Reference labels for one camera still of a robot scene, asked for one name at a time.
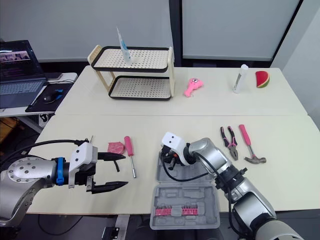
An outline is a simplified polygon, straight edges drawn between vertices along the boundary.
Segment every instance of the plastic tool case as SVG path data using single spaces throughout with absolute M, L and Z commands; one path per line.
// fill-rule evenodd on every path
M 126 64 L 119 46 L 97 45 L 88 56 L 108 94 L 114 99 L 169 100 L 174 96 L 175 79 L 172 47 L 128 47 L 133 63 Z M 169 76 L 129 76 L 117 78 L 113 72 L 165 73 Z M 100 72 L 110 72 L 107 84 Z
M 176 164 L 168 171 L 177 179 L 206 173 L 200 162 L 190 166 Z M 159 159 L 156 179 L 159 185 L 153 192 L 151 229 L 217 229 L 220 226 L 219 200 L 216 188 L 211 184 L 211 175 L 188 182 L 173 181 Z

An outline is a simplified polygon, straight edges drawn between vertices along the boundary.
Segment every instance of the laptop keyboard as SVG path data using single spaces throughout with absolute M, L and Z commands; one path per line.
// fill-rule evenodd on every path
M 33 93 L 37 91 L 41 84 L 43 84 L 42 81 L 2 84 L 0 86 L 0 95 Z

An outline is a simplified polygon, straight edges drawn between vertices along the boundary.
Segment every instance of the pink hair dryer toy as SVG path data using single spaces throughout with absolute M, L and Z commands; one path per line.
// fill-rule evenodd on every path
M 196 90 L 204 85 L 204 82 L 199 80 L 198 78 L 190 78 L 188 83 L 187 90 L 184 91 L 184 95 L 186 97 L 190 97 L 193 90 Z

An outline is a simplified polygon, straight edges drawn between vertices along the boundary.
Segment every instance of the laptop screen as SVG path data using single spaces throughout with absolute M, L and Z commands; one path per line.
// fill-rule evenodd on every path
M 28 40 L 0 43 L 0 81 L 45 79 Z

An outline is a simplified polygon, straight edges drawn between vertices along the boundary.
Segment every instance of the toothpaste tube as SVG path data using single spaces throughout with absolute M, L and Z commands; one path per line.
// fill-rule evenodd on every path
M 123 58 L 124 58 L 124 61 L 126 64 L 128 65 L 131 65 L 132 64 L 132 59 L 131 59 L 131 56 L 130 56 L 130 53 L 129 53 L 129 50 L 124 42 L 124 40 L 122 39 L 121 37 L 121 34 L 119 32 L 119 29 L 116 28 L 117 32 L 118 32 L 118 37 L 119 37 L 119 42 L 120 42 L 120 48 L 121 48 L 121 51 L 122 51 L 122 55 L 123 55 Z

